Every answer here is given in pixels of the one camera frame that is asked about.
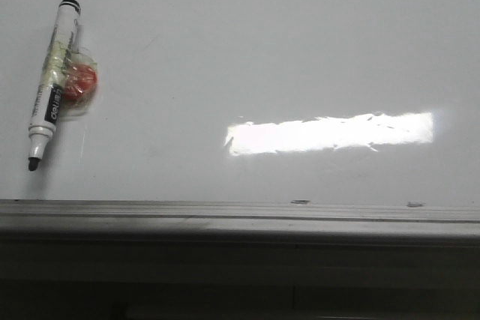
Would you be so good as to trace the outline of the red round magnet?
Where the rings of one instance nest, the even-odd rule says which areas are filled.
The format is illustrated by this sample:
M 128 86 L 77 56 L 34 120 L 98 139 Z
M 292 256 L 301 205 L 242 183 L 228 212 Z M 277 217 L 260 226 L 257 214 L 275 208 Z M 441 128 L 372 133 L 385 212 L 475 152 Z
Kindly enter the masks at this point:
M 70 102 L 87 100 L 98 83 L 97 71 L 90 65 L 76 63 L 68 69 L 63 98 Z

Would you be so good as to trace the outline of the white black whiteboard marker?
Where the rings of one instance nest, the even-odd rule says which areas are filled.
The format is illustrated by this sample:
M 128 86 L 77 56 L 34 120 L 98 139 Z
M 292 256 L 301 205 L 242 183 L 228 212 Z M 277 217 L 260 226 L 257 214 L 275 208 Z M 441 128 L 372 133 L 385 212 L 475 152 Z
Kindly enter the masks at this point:
M 62 0 L 58 6 L 28 126 L 28 170 L 31 172 L 38 168 L 56 132 L 67 69 L 77 41 L 80 14 L 81 7 L 77 0 Z

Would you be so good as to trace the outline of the white whiteboard with aluminium frame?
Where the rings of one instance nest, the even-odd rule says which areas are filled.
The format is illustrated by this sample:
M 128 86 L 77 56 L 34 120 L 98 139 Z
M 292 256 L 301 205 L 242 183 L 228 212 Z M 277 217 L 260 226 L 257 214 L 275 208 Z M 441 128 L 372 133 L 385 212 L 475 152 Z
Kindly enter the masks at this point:
M 77 0 L 31 172 L 60 1 L 1 0 L 2 237 L 479 241 L 479 0 Z

